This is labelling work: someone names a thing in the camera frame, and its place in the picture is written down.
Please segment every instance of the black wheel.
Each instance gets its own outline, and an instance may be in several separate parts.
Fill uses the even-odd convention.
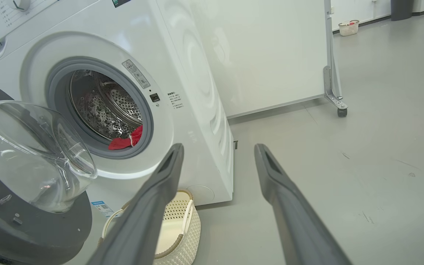
[[[346,117],[346,115],[348,114],[348,109],[338,109],[338,117]]]

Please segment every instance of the control panel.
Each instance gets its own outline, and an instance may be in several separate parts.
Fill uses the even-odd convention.
[[[4,37],[57,0],[0,0],[0,44]]]

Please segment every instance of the dark gray trash bin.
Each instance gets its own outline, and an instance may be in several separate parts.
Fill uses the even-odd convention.
[[[391,0],[392,21],[412,17],[414,0]]]

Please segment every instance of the red cloth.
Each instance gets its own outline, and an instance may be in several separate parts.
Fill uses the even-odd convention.
[[[142,137],[143,125],[136,128],[128,138],[114,138],[109,144],[109,150],[124,149],[130,146],[135,146]]]

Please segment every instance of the metal bracket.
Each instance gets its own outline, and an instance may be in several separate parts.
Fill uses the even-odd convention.
[[[334,104],[339,109],[347,109],[348,106],[343,103],[338,97],[333,93],[333,84],[331,79],[331,67],[325,66],[323,68],[323,81],[325,83],[325,98],[328,99],[332,104]]]

